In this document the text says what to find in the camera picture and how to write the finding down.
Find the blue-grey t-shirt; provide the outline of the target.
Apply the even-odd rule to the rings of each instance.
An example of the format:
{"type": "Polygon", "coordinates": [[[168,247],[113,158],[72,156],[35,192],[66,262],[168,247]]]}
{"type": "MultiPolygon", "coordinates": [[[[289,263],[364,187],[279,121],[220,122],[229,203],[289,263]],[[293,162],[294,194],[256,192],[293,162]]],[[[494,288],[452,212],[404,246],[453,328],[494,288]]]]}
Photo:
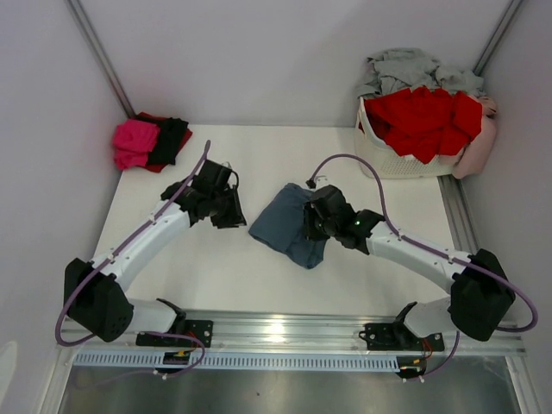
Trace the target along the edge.
{"type": "Polygon", "coordinates": [[[310,241],[304,233],[304,205],[313,191],[286,184],[249,227],[256,241],[311,270],[323,261],[326,241],[310,241]]]}

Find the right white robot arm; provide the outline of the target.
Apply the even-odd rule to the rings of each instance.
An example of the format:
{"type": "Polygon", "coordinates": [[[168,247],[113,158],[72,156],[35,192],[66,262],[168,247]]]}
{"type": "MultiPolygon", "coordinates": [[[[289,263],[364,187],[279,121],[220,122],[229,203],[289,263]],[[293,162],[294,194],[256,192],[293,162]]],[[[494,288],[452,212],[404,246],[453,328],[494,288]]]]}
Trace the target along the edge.
{"type": "Polygon", "coordinates": [[[400,311],[392,337],[401,348],[455,330],[487,342],[515,300],[494,254],[484,249],[476,254],[449,251],[412,240],[380,213],[354,210],[333,185],[315,191],[304,204],[304,232],[314,242],[333,238],[347,249],[399,264],[446,293],[446,298],[412,302],[400,311]]]}

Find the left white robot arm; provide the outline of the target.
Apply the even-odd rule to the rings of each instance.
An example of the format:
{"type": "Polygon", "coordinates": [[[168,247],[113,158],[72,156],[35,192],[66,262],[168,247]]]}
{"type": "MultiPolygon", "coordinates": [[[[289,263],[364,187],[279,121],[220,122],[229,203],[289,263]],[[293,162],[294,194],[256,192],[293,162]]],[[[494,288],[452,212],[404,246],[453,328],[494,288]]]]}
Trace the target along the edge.
{"type": "Polygon", "coordinates": [[[176,236],[208,219],[217,229],[246,225],[239,176],[228,164],[199,161],[184,180],[169,185],[143,224],[117,247],[65,269],[64,305],[55,331],[70,318],[91,337],[113,342],[126,333],[137,344],[175,346],[185,339],[186,313],[166,299],[130,299],[126,292],[144,267],[176,236]]]}

